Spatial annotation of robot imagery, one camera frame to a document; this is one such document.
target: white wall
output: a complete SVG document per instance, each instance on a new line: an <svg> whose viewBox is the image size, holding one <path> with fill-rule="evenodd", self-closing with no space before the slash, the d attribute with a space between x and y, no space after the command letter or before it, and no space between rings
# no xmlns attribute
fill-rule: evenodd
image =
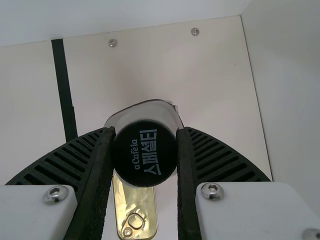
<svg viewBox="0 0 320 240"><path fill-rule="evenodd" d="M0 185L65 142L51 42L0 48Z"/></svg>
<svg viewBox="0 0 320 240"><path fill-rule="evenodd" d="M0 0L0 47L240 15L251 0Z"/></svg>
<svg viewBox="0 0 320 240"><path fill-rule="evenodd" d="M273 179L320 216L320 1L253 0L242 21Z"/></svg>

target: wall screw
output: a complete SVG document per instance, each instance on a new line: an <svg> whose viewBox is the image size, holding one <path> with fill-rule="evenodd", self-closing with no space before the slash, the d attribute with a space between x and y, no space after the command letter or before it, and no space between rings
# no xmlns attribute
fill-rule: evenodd
<svg viewBox="0 0 320 240"><path fill-rule="evenodd" d="M109 46L115 48L118 45L118 41L116 39L109 40Z"/></svg>
<svg viewBox="0 0 320 240"><path fill-rule="evenodd" d="M68 188L65 186L53 186L43 196L46 204L52 205L63 201L68 196Z"/></svg>
<svg viewBox="0 0 320 240"><path fill-rule="evenodd" d="M208 182L201 187L202 195L211 201L219 201L224 197L224 189L214 183Z"/></svg>
<svg viewBox="0 0 320 240"><path fill-rule="evenodd" d="M194 27L194 28L191 29L191 34L192 34L193 36L198 36L199 33L200 33L200 31L199 31L198 28Z"/></svg>

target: black vertical stripe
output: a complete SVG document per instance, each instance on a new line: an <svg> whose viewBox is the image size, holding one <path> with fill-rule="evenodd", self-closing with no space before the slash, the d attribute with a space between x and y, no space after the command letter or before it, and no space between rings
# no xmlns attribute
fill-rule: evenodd
<svg viewBox="0 0 320 240"><path fill-rule="evenodd" d="M68 142L78 136L74 106L70 92L68 69L66 63L64 41L55 39L51 41L55 74L59 91L62 120L65 140Z"/></svg>

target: white enclosure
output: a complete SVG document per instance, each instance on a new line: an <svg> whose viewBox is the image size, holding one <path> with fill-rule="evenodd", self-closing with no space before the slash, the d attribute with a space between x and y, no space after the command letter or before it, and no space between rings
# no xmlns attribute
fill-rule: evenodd
<svg viewBox="0 0 320 240"><path fill-rule="evenodd" d="M320 216L320 1L254 0L242 21L273 179Z"/></svg>
<svg viewBox="0 0 320 240"><path fill-rule="evenodd" d="M66 141L50 42L63 39L79 135L172 101L320 216L319 0L1 0L0 33L0 184ZM156 239L175 240L177 176L155 192ZM104 239L114 217L110 195Z"/></svg>

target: white panel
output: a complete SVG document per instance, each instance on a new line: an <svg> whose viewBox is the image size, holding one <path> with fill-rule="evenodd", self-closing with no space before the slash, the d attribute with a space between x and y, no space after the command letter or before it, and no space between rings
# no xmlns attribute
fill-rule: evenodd
<svg viewBox="0 0 320 240"><path fill-rule="evenodd" d="M275 181L320 216L320 1L254 0L242 15Z"/></svg>
<svg viewBox="0 0 320 240"><path fill-rule="evenodd" d="M231 145L271 176L240 17L67 38L64 48L80 135L132 104L170 100L185 126ZM176 240L177 178L155 191L156 238ZM113 219L113 210L106 217ZM115 228L110 221L106 227L109 237Z"/></svg>
<svg viewBox="0 0 320 240"><path fill-rule="evenodd" d="M240 15L251 0L1 0L0 46Z"/></svg>
<svg viewBox="0 0 320 240"><path fill-rule="evenodd" d="M63 240L77 208L71 186L64 200L44 203L55 185L0 186L1 240Z"/></svg>
<svg viewBox="0 0 320 240"><path fill-rule="evenodd" d="M66 142L49 41L0 48L0 185Z"/></svg>
<svg viewBox="0 0 320 240"><path fill-rule="evenodd" d="M302 240L306 229L320 226L320 218L287 184L220 182L224 197L218 201L202 195L203 185L195 197L202 240Z"/></svg>

